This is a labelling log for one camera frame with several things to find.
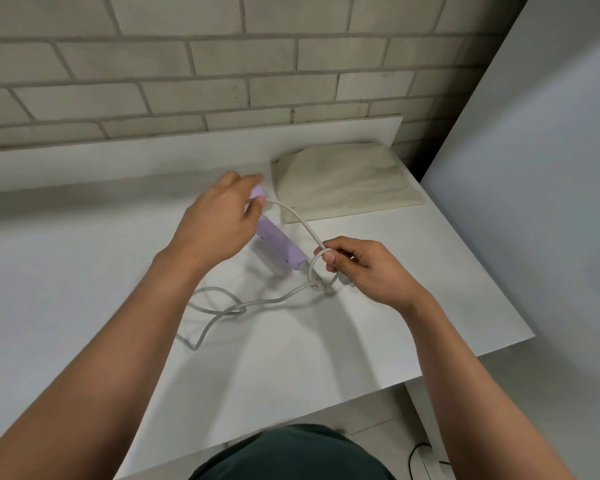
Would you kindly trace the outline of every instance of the purple power strip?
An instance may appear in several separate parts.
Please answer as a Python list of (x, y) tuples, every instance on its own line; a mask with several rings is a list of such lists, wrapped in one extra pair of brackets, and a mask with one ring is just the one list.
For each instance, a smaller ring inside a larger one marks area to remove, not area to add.
[[(251, 198), (257, 196), (265, 196), (262, 187), (255, 187), (252, 190)], [(264, 216), (258, 219), (256, 238), (266, 243), (272, 252), (285, 261), (291, 269), (300, 269), (302, 263), (309, 262), (307, 255), (278, 226)]]

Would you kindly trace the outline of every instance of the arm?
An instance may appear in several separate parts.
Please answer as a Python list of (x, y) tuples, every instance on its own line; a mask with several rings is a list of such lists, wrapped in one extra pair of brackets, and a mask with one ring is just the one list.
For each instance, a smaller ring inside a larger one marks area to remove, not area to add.
[(244, 206), (261, 179), (227, 172), (187, 209), (120, 309), (0, 438), (0, 480), (113, 478), (193, 291), (255, 234), (264, 202)]
[(382, 244), (337, 237), (324, 245), (348, 255), (325, 254), (329, 271), (340, 270), (407, 323), (458, 479), (575, 479), (491, 378), (435, 298)]

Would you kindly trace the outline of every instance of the beige cloth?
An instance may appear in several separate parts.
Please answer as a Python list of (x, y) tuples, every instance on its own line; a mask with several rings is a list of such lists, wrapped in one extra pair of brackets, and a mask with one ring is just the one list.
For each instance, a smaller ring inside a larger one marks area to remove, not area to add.
[[(272, 163), (276, 195), (307, 221), (424, 203), (393, 155), (379, 143), (305, 148)], [(287, 210), (282, 217), (298, 222)]]

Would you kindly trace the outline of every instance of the brick wall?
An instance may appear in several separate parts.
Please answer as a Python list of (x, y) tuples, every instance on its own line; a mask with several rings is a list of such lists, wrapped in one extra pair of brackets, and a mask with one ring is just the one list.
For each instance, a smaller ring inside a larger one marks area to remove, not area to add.
[(0, 0), (0, 148), (402, 114), (447, 135), (524, 0)]

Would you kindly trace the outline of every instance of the table surface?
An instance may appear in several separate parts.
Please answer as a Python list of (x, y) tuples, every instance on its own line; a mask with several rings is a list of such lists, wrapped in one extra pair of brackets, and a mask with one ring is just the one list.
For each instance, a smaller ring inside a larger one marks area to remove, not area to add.
[[(273, 194), (268, 165), (238, 170), (263, 171)], [(0, 194), (0, 434), (108, 320), (186, 206), (221, 172)], [(266, 215), (280, 222), (278, 209)], [(311, 226), (323, 239), (383, 242), (432, 291), (477, 355), (533, 336), (426, 195), (424, 205)], [(283, 229), (312, 252), (301, 225)], [(305, 279), (277, 268), (254, 240), (201, 286), (249, 300), (277, 297)], [(305, 290), (220, 321), (197, 352), (174, 342), (118, 477), (420, 376), (400, 316), (354, 287), (335, 289), (332, 296)], [(216, 294), (197, 302), (231, 304)], [(180, 330), (194, 340), (209, 318), (187, 309)]]

